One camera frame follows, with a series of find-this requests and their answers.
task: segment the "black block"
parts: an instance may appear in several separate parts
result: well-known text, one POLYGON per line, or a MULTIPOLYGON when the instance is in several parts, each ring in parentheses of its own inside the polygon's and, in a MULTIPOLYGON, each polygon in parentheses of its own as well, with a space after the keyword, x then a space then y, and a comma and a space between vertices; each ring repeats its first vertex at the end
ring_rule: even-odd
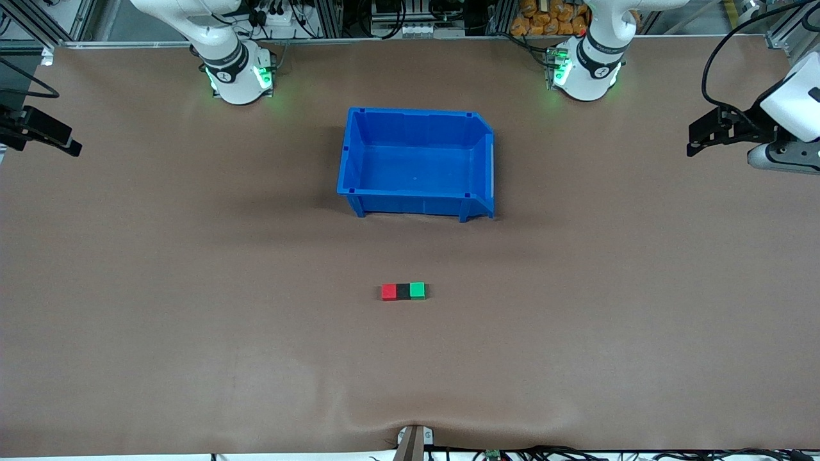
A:
POLYGON ((396 299, 410 299, 410 284, 397 283, 396 284, 396 299))

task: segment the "metal bracket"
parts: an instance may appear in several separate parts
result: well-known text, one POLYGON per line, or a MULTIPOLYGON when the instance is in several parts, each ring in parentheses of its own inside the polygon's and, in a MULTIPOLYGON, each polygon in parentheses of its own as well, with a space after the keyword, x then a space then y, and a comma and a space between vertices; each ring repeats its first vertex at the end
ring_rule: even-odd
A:
POLYGON ((424 461, 424 445, 433 445, 433 430, 423 426, 408 426, 399 432, 399 448, 393 461, 424 461))

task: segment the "green block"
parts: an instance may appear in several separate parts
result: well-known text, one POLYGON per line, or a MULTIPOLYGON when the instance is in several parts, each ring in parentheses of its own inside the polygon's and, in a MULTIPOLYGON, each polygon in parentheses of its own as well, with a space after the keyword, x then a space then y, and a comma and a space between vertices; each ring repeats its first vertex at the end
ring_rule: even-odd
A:
POLYGON ((423 281, 410 282, 410 299, 424 299, 425 290, 423 281))

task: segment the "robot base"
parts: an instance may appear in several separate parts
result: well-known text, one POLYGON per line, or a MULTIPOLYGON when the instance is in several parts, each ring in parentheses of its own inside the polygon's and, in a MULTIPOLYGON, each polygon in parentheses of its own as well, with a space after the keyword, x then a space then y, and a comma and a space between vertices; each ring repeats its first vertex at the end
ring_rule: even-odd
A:
POLYGON ((225 83, 211 78, 214 98, 236 105, 250 104, 262 96, 272 96, 276 73, 276 64, 272 62, 270 50, 250 40, 244 40, 242 44, 248 49, 248 64, 237 74, 235 80, 225 83))
POLYGON ((621 66, 618 65, 606 78, 592 78, 590 72, 579 63, 578 44, 580 42, 577 37, 572 37, 557 46, 558 49, 567 51, 567 57, 562 67, 553 74, 552 86, 560 88, 568 96, 579 101, 594 101, 602 98, 615 84, 621 66))

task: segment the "green led light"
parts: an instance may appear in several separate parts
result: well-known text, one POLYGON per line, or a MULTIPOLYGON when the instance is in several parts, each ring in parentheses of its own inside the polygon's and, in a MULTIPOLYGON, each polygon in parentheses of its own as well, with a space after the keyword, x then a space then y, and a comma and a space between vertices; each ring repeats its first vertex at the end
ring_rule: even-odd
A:
POLYGON ((257 80, 259 80, 259 84, 264 88, 268 89, 271 87, 271 71, 269 71, 266 67, 259 68, 254 66, 253 73, 256 74, 257 80))
POLYGON ((555 80, 554 83, 561 85, 567 83, 567 76, 569 75, 569 71, 572 70, 572 61, 567 59, 563 62, 563 64, 555 71, 555 80))

